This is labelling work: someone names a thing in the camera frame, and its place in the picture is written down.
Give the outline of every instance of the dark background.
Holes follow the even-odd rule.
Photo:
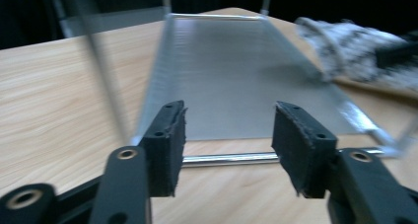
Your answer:
[[[95,0],[100,12],[161,6],[162,0]],[[177,13],[201,13],[228,7],[259,12],[262,0],[172,0]],[[67,16],[74,15],[64,6]],[[401,35],[418,29],[416,0],[271,0],[270,16],[298,17],[358,25]],[[0,49],[63,38],[52,0],[0,0]]]

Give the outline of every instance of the metal bar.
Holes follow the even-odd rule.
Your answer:
[[[216,19],[216,20],[250,20],[258,21],[258,16],[242,16],[242,15],[209,15],[209,14],[171,14],[174,18],[193,18],[193,19]]]
[[[270,7],[270,0],[263,0],[260,14],[267,16],[269,7]]]
[[[379,157],[387,157],[387,154],[380,148],[362,148],[365,152],[375,154]],[[274,152],[265,153],[242,153],[242,154],[222,154],[222,155],[199,155],[185,156],[183,160],[184,168],[193,167],[218,167],[232,165],[268,164],[280,163],[280,159]]]
[[[116,93],[116,80],[110,74],[109,65],[105,60],[105,54],[102,51],[100,40],[95,33],[95,23],[91,15],[95,12],[91,0],[70,0],[74,3],[80,21],[80,27],[85,34],[86,44],[93,60],[93,68],[97,71],[104,99],[106,100],[110,117],[113,121],[114,129],[119,137],[120,145],[128,144],[128,130],[122,113],[121,100]]]
[[[164,9],[166,11],[166,15],[172,12],[172,0],[163,0]]]

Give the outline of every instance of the white cloth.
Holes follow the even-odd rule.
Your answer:
[[[323,79],[345,75],[354,81],[418,92],[418,60],[388,69],[377,66],[375,50],[406,43],[400,37],[350,22],[330,24],[299,18],[298,34],[315,49],[323,66]]]

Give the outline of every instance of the wooden table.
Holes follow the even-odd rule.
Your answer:
[[[255,15],[241,9],[217,14]],[[291,23],[272,23],[317,64]],[[118,79],[130,131],[149,78],[164,23],[101,34]],[[103,172],[117,147],[101,89],[82,38],[0,51],[0,195],[26,184],[50,183],[61,193]],[[342,89],[377,124],[397,136],[417,114],[417,101]],[[339,136],[341,147],[373,146],[365,135]],[[188,142],[185,155],[272,151],[271,139]],[[417,146],[384,162],[418,189]],[[325,200],[296,197],[279,164],[187,168],[175,198],[153,198],[155,223],[329,223]]]

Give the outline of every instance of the metal tray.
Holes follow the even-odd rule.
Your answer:
[[[271,137],[276,101],[336,134],[379,130],[262,15],[168,14],[138,134],[176,100],[189,107],[188,140]]]

